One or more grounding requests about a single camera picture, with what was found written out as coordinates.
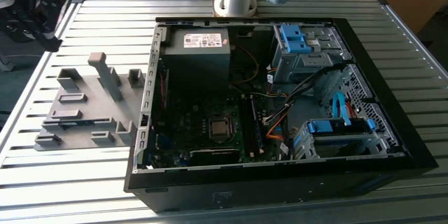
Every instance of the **motherboard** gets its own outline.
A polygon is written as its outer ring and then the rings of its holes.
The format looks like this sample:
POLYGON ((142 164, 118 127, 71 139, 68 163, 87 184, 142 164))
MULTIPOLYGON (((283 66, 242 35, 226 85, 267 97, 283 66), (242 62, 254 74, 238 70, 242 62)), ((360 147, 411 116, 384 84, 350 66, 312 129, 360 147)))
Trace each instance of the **motherboard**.
POLYGON ((264 98, 174 98, 162 112, 152 165, 183 167, 276 160, 276 143, 264 139, 258 110, 264 98))

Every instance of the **aluminum slotted table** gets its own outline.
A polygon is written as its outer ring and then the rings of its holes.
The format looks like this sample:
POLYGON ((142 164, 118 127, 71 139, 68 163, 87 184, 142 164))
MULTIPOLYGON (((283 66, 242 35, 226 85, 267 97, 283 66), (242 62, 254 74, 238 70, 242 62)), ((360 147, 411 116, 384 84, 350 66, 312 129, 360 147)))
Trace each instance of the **aluminum slotted table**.
POLYGON ((388 5, 378 1, 259 2, 264 17, 347 18, 440 168, 363 197, 158 216, 123 192, 128 147, 34 150, 62 68, 95 74, 94 51, 118 73, 147 71, 156 16, 211 16, 211 0, 79 0, 59 28, 58 53, 46 53, 0 134, 0 221, 92 223, 195 220, 214 223, 446 222, 448 218, 448 74, 388 5))

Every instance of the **power supply label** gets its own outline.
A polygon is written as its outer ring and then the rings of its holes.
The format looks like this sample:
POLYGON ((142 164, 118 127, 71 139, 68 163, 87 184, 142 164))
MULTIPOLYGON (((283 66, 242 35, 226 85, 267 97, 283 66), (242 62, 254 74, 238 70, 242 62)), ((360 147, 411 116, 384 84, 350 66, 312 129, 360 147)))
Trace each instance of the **power supply label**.
POLYGON ((184 48, 222 46, 222 34, 186 34, 184 36, 184 48))

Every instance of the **sticker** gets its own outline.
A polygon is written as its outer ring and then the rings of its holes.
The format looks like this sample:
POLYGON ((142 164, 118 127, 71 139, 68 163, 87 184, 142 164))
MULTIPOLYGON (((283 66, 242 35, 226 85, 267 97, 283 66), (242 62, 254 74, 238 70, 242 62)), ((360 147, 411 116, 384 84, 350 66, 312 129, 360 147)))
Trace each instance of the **sticker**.
POLYGON ((184 36, 184 48, 222 46, 222 34, 186 34, 184 36))
POLYGON ((271 84, 274 83, 274 75, 272 74, 268 75, 268 83, 271 83, 271 84))
POLYGON ((315 40, 307 40, 307 44, 308 45, 318 45, 319 46, 319 41, 318 41, 318 39, 315 39, 315 40))
POLYGON ((282 145, 280 145, 280 149, 282 149, 282 151, 288 155, 290 148, 288 148, 288 146, 287 146, 284 143, 282 143, 282 145))

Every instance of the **blue latch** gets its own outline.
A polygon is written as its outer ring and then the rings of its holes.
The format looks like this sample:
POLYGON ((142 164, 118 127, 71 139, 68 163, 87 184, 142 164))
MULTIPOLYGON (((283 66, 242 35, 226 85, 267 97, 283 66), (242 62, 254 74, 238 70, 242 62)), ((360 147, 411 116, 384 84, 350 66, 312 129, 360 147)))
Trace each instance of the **blue latch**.
POLYGON ((331 122, 328 120, 312 121, 308 123, 310 133, 324 133, 334 132, 334 127, 331 126, 331 122))
POLYGON ((287 44, 288 52, 307 53, 311 47, 306 42, 306 34, 300 31, 299 25, 282 25, 282 37, 287 44))
POLYGON ((294 145, 294 147, 299 144, 300 139, 302 139, 302 136, 298 136, 298 138, 296 138, 296 140, 295 140, 295 145, 294 145))
POLYGON ((310 130, 310 133, 315 133, 316 132, 316 127, 314 125, 314 123, 308 123, 308 130, 310 130))
POLYGON ((367 125, 370 126, 371 130, 375 131, 376 124, 375 124, 374 119, 368 118, 366 122, 367 122, 367 125))

